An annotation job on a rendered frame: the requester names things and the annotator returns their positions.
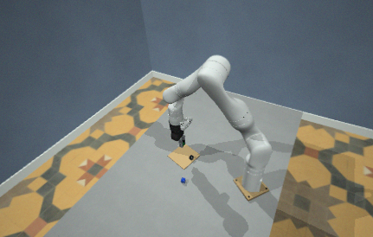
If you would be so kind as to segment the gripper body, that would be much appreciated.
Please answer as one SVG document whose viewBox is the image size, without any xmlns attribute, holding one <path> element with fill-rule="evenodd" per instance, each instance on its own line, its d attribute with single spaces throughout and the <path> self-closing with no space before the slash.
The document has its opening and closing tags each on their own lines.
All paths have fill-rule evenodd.
<svg viewBox="0 0 373 237">
<path fill-rule="evenodd" d="M 192 117 L 183 118 L 183 115 L 182 115 L 179 118 L 172 118 L 169 116 L 171 139 L 178 141 L 184 134 L 184 131 L 191 124 L 191 122 L 192 122 Z"/>
</svg>

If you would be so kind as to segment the tan square mat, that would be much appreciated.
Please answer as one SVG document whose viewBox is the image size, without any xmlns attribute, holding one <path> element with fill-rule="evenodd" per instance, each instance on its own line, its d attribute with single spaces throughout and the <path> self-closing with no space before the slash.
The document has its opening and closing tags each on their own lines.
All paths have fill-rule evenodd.
<svg viewBox="0 0 373 237">
<path fill-rule="evenodd" d="M 190 155 L 194 156 L 193 160 L 190 160 Z M 176 148 L 168 157 L 178 164 L 181 168 L 187 168 L 192 162 L 194 162 L 200 154 L 191 149 L 187 144 L 183 148 Z"/>
</svg>

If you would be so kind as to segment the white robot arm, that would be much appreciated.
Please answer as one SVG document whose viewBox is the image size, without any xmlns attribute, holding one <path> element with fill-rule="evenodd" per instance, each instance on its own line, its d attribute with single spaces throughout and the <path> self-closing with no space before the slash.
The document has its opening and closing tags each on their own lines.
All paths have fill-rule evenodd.
<svg viewBox="0 0 373 237">
<path fill-rule="evenodd" d="M 272 154 L 272 146 L 255 124 L 246 103 L 226 93 L 223 84 L 228 78 L 230 69 L 230 63 L 226 58 L 213 55 L 193 74 L 164 90 L 163 100 L 169 104 L 169 116 L 179 118 L 183 114 L 184 97 L 201 87 L 246 142 L 250 153 L 246 156 L 242 187 L 249 192 L 260 192 L 265 166 Z"/>
</svg>

